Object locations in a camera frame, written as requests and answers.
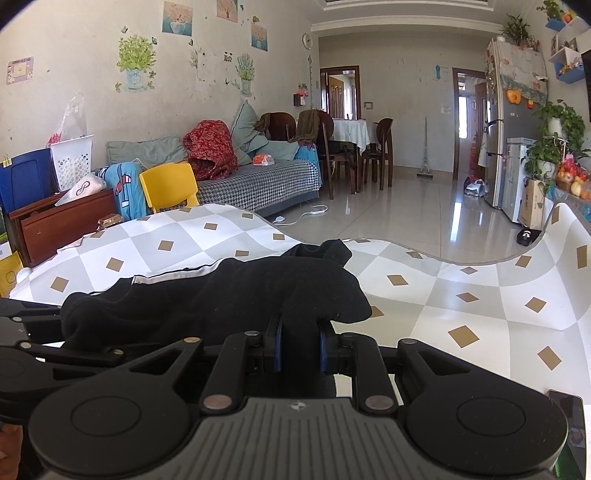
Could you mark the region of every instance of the pillow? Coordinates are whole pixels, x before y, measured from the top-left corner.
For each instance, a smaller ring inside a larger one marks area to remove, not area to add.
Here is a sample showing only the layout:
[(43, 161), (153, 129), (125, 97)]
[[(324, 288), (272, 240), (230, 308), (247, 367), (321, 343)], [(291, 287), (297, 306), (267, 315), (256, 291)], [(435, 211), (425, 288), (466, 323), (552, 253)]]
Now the pillow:
[(245, 100), (238, 109), (230, 132), (234, 148), (240, 148), (244, 152), (248, 150), (248, 144), (260, 133), (254, 128), (257, 121), (254, 108)]
[(252, 153), (261, 147), (264, 147), (269, 143), (269, 140), (264, 135), (257, 135), (255, 138), (248, 142), (245, 152)]
[(107, 142), (109, 165), (138, 158), (140, 165), (148, 169), (163, 163), (178, 163), (188, 156), (189, 152), (177, 135), (147, 142)]
[(293, 160), (300, 146), (298, 142), (268, 141), (256, 151), (257, 155), (268, 154), (273, 160)]
[(238, 159), (238, 166), (239, 167), (242, 167), (244, 165), (250, 165), (252, 163), (252, 159), (250, 158), (250, 156), (247, 153), (240, 150), (240, 148), (235, 148), (234, 154), (236, 155), (236, 158)]

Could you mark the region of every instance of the diamond pattern mat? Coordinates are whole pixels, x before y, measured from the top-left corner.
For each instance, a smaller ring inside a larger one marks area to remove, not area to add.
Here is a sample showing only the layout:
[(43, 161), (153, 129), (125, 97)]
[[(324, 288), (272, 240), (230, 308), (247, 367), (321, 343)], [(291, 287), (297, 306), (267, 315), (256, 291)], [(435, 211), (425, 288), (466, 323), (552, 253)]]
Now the diamond pattern mat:
[[(526, 254), (494, 264), (457, 265), (387, 241), (346, 241), (353, 257), (345, 268), (372, 316), (335, 329), (387, 346), (417, 338), (543, 393), (578, 395), (591, 413), (591, 248), (583, 222), (558, 203)], [(229, 205), (163, 212), (62, 249), (11, 298), (60, 305), (74, 291), (103, 291), (119, 278), (281, 255), (298, 243)], [(350, 395), (346, 381), (337, 385)]]

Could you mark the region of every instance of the white cable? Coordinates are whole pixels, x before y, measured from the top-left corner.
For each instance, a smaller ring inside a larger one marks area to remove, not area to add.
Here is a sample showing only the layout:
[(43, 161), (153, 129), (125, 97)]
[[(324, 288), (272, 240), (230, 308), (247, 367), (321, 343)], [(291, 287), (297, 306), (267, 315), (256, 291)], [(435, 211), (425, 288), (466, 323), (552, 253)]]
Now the white cable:
[(295, 225), (297, 222), (299, 222), (304, 215), (321, 215), (322, 213), (326, 213), (328, 211), (328, 207), (326, 205), (312, 205), (312, 208), (321, 208), (323, 207), (324, 210), (312, 210), (311, 212), (304, 212), (300, 215), (300, 217), (292, 223), (278, 223), (278, 222), (282, 222), (283, 220), (285, 220), (285, 218), (283, 218), (282, 216), (277, 217), (275, 220), (273, 220), (273, 225), (275, 226), (290, 226), (290, 225)]

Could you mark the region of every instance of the orange object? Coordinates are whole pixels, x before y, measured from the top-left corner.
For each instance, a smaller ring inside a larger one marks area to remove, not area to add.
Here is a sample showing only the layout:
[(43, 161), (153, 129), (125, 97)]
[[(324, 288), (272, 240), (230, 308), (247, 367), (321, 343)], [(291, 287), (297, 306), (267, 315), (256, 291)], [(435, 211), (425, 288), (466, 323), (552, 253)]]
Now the orange object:
[(517, 90), (507, 90), (507, 100), (509, 100), (509, 103), (519, 105), (521, 103), (521, 94)]

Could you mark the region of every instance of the brown cloth on chair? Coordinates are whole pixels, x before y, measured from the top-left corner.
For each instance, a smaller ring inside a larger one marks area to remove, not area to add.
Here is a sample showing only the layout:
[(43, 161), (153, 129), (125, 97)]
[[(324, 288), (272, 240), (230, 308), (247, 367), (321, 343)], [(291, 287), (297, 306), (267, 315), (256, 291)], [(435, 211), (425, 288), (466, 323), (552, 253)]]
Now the brown cloth on chair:
[(267, 129), (269, 128), (269, 125), (271, 124), (271, 114), (270, 113), (265, 113), (261, 119), (255, 123), (254, 125), (254, 129), (257, 132), (266, 132)]
[(310, 145), (316, 143), (318, 139), (318, 128), (320, 126), (320, 115), (318, 110), (304, 110), (300, 113), (295, 129), (295, 137), (290, 138), (288, 142), (298, 142), (300, 145)]

